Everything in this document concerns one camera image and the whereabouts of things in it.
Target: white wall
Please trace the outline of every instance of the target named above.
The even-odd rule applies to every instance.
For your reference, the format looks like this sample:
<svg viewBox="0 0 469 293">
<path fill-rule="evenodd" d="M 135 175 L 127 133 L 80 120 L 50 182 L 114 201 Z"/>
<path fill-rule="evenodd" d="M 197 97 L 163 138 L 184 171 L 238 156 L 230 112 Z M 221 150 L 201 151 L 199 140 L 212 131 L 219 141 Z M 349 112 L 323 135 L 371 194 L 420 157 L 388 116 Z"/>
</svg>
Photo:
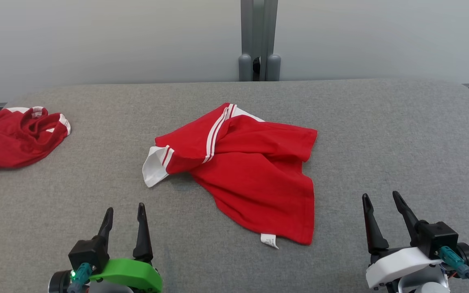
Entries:
<svg viewBox="0 0 469 293">
<path fill-rule="evenodd" d="M 0 0 L 0 102 L 57 85 L 238 80 L 240 0 Z"/>
<path fill-rule="evenodd" d="M 279 0 L 280 80 L 469 83 L 469 0 Z"/>
</svg>

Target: white label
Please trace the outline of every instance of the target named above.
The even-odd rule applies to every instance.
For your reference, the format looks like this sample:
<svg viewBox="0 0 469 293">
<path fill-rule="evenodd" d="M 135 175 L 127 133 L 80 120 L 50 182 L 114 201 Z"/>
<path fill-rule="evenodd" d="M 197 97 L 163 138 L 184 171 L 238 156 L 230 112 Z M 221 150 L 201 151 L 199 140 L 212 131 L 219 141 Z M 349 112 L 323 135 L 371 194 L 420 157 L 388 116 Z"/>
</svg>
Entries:
<svg viewBox="0 0 469 293">
<path fill-rule="evenodd" d="M 260 237 L 260 240 L 262 241 L 262 243 L 264 244 L 267 244 L 269 246 L 272 246 L 276 249 L 279 249 L 277 246 L 276 246 L 276 235 L 272 235 L 272 234 L 262 234 L 262 236 Z"/>
</svg>

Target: gray pole base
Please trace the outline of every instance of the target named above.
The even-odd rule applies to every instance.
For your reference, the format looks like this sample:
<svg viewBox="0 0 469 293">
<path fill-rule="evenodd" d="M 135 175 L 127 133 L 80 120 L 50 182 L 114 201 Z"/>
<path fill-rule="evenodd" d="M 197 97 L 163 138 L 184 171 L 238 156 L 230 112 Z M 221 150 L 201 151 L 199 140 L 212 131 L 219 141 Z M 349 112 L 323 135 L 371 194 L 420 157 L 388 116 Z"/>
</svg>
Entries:
<svg viewBox="0 0 469 293">
<path fill-rule="evenodd" d="M 240 81 L 253 81 L 253 60 L 248 54 L 238 57 L 238 77 Z"/>
<path fill-rule="evenodd" d="M 280 80 L 280 64 L 281 57 L 276 54 L 272 54 L 267 58 L 267 74 L 265 78 L 267 81 Z"/>
</svg>

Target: gray fabric surface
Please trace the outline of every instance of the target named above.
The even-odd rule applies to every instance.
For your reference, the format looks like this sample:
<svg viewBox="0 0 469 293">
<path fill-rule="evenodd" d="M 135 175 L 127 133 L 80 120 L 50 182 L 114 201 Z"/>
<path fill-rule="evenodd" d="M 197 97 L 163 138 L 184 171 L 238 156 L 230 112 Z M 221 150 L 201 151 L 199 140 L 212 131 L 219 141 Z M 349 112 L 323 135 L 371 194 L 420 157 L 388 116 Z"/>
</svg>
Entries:
<svg viewBox="0 0 469 293">
<path fill-rule="evenodd" d="M 319 131 L 305 174 L 316 191 L 313 243 L 259 241 L 189 175 L 148 189 L 154 138 L 223 102 L 264 120 Z M 361 206 L 367 192 L 391 247 L 409 243 L 391 197 L 445 221 L 469 244 L 469 90 L 433 80 L 81 85 L 7 106 L 62 112 L 72 134 L 44 160 L 0 171 L 0 292 L 43 292 L 67 253 L 115 208 L 112 258 L 131 257 L 145 202 L 165 293 L 370 292 Z M 469 293 L 469 282 L 452 280 Z"/>
</svg>

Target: red t-shirt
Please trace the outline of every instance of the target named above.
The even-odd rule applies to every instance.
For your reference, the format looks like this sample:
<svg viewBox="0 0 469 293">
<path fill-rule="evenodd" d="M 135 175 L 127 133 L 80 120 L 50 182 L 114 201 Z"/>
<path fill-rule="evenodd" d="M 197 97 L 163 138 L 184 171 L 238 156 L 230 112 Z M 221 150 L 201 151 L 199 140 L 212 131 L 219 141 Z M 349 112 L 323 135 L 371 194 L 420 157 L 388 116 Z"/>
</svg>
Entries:
<svg viewBox="0 0 469 293">
<path fill-rule="evenodd" d="M 309 159 L 317 133 L 264 122 L 225 103 L 157 137 L 142 171 L 149 187 L 188 171 L 238 224 L 309 245 L 314 187 L 302 174 L 302 163 Z"/>
<path fill-rule="evenodd" d="M 43 107 L 15 107 L 0 111 L 0 168 L 31 165 L 56 148 L 70 134 L 61 113 L 48 115 Z"/>
</svg>

